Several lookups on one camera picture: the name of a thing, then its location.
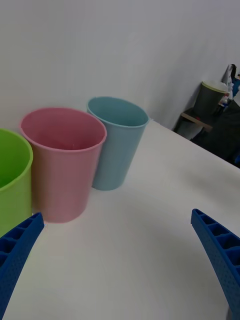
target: trash can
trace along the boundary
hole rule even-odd
[[[32,162],[27,140],[0,129],[0,237],[32,215]]]
[[[226,93],[227,86],[225,83],[203,81],[193,107],[194,113],[199,117],[212,115]]]
[[[86,112],[50,107],[27,114],[20,129],[33,149],[33,210],[47,222],[78,217],[88,202],[106,128]]]
[[[92,98],[87,112],[100,119],[107,130],[92,186],[116,189],[124,182],[149,117],[133,103],[106,96]]]

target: white table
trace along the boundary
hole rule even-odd
[[[225,319],[193,208],[240,235],[240,170],[151,121],[124,185],[44,228],[3,319]]]

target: green cup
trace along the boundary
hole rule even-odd
[[[0,237],[32,215],[32,162],[27,140],[0,129]]]

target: blue cup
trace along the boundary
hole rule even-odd
[[[92,186],[105,191],[116,189],[124,182],[149,117],[139,106],[108,96],[92,98],[87,112],[107,131]]]

